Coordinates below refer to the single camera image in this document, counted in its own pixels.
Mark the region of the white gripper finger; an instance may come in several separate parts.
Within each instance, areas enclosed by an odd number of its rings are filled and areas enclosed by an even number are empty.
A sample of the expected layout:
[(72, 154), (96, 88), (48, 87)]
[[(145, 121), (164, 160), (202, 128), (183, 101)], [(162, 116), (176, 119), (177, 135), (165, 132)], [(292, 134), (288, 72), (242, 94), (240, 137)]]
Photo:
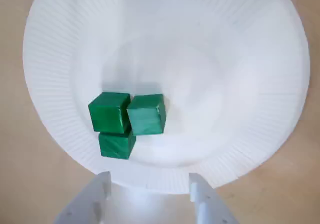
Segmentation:
[(96, 175), (56, 217), (55, 224), (104, 224), (111, 196), (111, 174)]
[(233, 213), (199, 174), (189, 174), (189, 197), (194, 203), (196, 224), (237, 224)]

